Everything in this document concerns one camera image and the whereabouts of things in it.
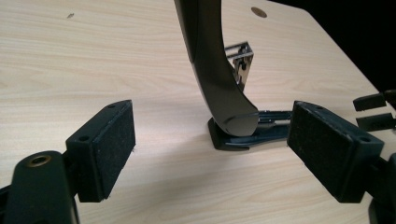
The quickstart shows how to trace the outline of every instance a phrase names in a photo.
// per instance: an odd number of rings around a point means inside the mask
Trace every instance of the black clamp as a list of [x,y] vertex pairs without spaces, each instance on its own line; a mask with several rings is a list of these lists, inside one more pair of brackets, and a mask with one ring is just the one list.
[[130,100],[108,105],[66,140],[64,154],[20,161],[0,189],[0,223],[79,223],[75,203],[107,199],[135,145]]

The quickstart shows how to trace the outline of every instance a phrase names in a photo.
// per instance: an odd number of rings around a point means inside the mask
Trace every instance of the wooden table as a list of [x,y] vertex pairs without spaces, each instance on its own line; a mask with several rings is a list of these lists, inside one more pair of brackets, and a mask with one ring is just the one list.
[[[255,52],[246,96],[259,109],[322,105],[352,123],[376,93],[305,11],[224,1],[225,45]],[[265,11],[267,18],[251,12]],[[105,105],[132,99],[136,147],[110,198],[78,203],[81,223],[367,223],[362,203],[340,204],[285,141],[217,151],[210,113],[167,1],[1,1],[0,187],[14,166],[64,141]],[[392,131],[373,135],[396,150]]]

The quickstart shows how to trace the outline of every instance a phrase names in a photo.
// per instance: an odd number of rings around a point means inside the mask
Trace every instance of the black padded block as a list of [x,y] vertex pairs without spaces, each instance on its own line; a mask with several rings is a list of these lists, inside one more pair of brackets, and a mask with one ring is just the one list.
[[130,100],[108,105],[67,140],[66,155],[77,166],[81,202],[108,198],[135,145]]
[[384,143],[319,105],[296,101],[288,145],[340,203],[359,203]]

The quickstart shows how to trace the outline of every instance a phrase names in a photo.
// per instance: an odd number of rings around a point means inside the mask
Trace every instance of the curved black arm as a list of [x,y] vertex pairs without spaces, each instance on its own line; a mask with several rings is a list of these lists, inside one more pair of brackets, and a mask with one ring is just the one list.
[[239,89],[227,61],[220,0],[175,0],[177,15],[201,92],[213,119],[227,134],[252,135],[259,110]]

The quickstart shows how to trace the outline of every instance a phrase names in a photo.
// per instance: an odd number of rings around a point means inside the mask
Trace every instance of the metal bracket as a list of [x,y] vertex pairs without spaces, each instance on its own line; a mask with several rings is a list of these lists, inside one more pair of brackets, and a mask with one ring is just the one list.
[[253,61],[253,50],[248,42],[243,42],[224,48],[226,57],[233,63],[233,77],[241,91],[244,90],[248,80],[248,72]]

